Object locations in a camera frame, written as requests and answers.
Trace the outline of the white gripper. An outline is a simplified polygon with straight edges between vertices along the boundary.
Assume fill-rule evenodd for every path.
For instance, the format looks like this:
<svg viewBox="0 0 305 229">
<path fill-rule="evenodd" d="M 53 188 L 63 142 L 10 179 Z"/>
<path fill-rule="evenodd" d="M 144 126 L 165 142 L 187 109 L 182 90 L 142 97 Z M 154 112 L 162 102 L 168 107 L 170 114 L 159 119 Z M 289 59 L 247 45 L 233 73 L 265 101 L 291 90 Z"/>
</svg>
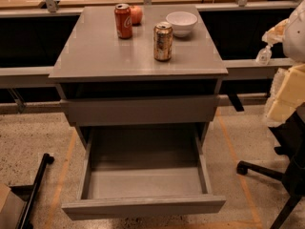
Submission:
<svg viewBox="0 0 305 229">
<path fill-rule="evenodd" d="M 277 23 L 266 31 L 262 41 L 268 45 L 282 43 L 288 19 Z M 305 64 L 288 70 L 278 69 L 274 75 L 270 97 L 268 98 L 263 120 L 268 127 L 278 127 L 305 102 Z"/>
</svg>

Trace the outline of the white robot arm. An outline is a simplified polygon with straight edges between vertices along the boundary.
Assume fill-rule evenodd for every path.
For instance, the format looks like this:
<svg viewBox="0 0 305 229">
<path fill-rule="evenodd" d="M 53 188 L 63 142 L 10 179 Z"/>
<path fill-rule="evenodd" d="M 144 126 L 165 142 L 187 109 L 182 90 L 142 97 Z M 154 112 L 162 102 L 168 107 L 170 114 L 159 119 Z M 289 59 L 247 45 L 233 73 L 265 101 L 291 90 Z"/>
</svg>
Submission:
<svg viewBox="0 0 305 229">
<path fill-rule="evenodd" d="M 288 19 L 266 31 L 262 40 L 272 44 L 281 42 L 284 55 L 295 62 L 288 70 L 277 70 L 265 105 L 265 123 L 278 127 L 305 102 L 305 1 Z"/>
</svg>

